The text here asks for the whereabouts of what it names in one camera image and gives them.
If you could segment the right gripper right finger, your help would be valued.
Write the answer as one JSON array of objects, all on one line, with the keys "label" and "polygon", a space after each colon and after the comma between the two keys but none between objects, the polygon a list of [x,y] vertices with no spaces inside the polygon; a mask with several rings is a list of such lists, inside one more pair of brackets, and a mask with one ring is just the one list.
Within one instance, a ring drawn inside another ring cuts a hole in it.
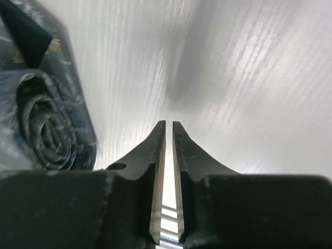
[{"label": "right gripper right finger", "polygon": [[331,181],[241,174],[173,122],[179,242],[184,248],[331,248]]}]

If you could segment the blue-grey floral tie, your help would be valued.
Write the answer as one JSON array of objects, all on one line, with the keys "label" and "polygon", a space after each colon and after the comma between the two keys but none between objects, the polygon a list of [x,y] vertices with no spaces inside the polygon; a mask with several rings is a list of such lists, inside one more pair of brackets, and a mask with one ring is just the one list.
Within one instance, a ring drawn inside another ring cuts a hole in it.
[{"label": "blue-grey floral tie", "polygon": [[97,139],[60,23],[1,1],[1,170],[92,170]]}]

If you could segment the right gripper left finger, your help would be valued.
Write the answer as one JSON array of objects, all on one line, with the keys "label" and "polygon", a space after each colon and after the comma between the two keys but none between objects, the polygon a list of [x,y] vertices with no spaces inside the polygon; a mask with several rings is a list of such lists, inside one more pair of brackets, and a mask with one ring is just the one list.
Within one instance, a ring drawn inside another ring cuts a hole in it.
[{"label": "right gripper left finger", "polygon": [[1,248],[154,248],[165,127],[104,170],[3,171]]}]

